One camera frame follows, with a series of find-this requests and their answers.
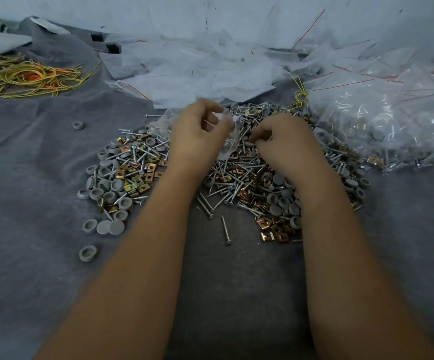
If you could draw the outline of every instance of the yellow cord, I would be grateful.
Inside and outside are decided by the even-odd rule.
[[[100,64],[82,77],[82,65],[74,68],[54,68],[22,55],[7,57],[0,55],[0,97],[19,98],[70,91],[94,75]],[[12,86],[22,89],[7,91]]]
[[[295,84],[297,84],[298,90],[295,91],[294,97],[295,102],[291,104],[290,106],[287,106],[287,108],[301,108],[304,105],[305,98],[308,96],[307,92],[305,92],[304,84],[302,83],[302,80],[300,77],[297,76],[298,82],[295,80],[294,76],[290,75],[292,79],[294,80]]]

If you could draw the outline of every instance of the dark gray surface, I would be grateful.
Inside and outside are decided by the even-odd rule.
[[[34,38],[29,53],[44,63],[83,63],[90,70],[98,62],[75,36],[28,23],[22,28]],[[0,359],[30,359],[118,242],[83,233],[82,223],[98,214],[76,193],[88,177],[85,168],[97,162],[117,128],[140,126],[153,109],[109,90],[105,78],[100,71],[57,98],[0,99]],[[259,100],[291,101],[292,83]],[[74,121],[86,128],[74,130]],[[374,172],[367,196],[358,215],[369,240],[434,340],[434,168]],[[222,214],[230,247],[224,246]],[[313,358],[301,245],[263,244],[248,212],[223,207],[216,216],[209,221],[195,206],[190,210],[167,358]],[[84,264],[78,252],[91,243],[102,254]]]

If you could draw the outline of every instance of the pile of screws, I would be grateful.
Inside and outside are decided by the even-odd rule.
[[[304,115],[302,110],[277,107],[271,103],[231,106],[230,114],[239,117],[241,126],[237,150],[226,160],[215,163],[203,181],[208,194],[199,192],[196,200],[210,219],[220,205],[233,206],[237,200],[238,208],[255,216],[263,241],[299,242],[301,239],[294,237],[301,228],[298,193],[283,175],[274,172],[261,159],[254,144],[248,140],[253,128],[264,118],[280,112],[290,113],[296,119],[303,118],[314,128],[315,120]],[[144,194],[151,189],[154,180],[163,175],[167,166],[169,141],[147,129],[137,132],[119,129],[119,132],[124,137],[111,141],[97,154],[100,163],[86,169],[89,175],[86,188],[77,193],[80,199],[94,200],[98,211],[108,218],[100,222],[94,218],[85,221],[82,229],[86,233],[97,231],[102,235],[120,235],[129,212],[135,205],[145,202],[148,195]],[[370,181],[364,177],[365,171],[360,168],[362,162],[345,146],[332,140],[323,142],[319,139],[319,142],[329,164],[342,178],[350,204],[357,211],[365,199],[362,188],[370,186]],[[211,204],[209,199],[217,200]],[[222,223],[226,244],[229,245],[231,240],[223,217]],[[93,260],[96,253],[93,250],[92,253],[92,259],[85,257],[83,260],[80,255],[81,260]]]
[[[200,192],[197,202],[212,219],[220,205],[233,206],[237,200],[237,207],[255,216],[262,241],[299,242],[299,238],[291,240],[301,228],[300,201],[295,187],[271,169],[248,141],[252,130],[264,118],[280,112],[303,118],[314,129],[316,120],[304,115],[302,110],[289,110],[271,103],[231,106],[230,113],[240,119],[238,148],[225,161],[215,163],[203,181],[208,194]],[[327,161],[342,178],[354,211],[359,210],[365,199],[362,188],[370,186],[370,181],[364,177],[365,170],[360,168],[361,161],[335,141],[323,142],[320,138],[319,142]],[[211,204],[208,199],[216,195],[220,195],[218,201]]]

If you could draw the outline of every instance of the wall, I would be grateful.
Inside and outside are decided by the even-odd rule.
[[[109,33],[191,37],[226,29],[236,41],[290,48],[314,27],[328,26],[339,43],[378,42],[379,54],[418,48],[434,61],[434,0],[0,0],[0,18],[30,15]]]

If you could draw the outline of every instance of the person's right arm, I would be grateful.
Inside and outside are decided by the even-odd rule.
[[[250,141],[299,195],[309,319],[319,356],[434,359],[434,347],[374,259],[340,177],[305,121],[272,116]]]

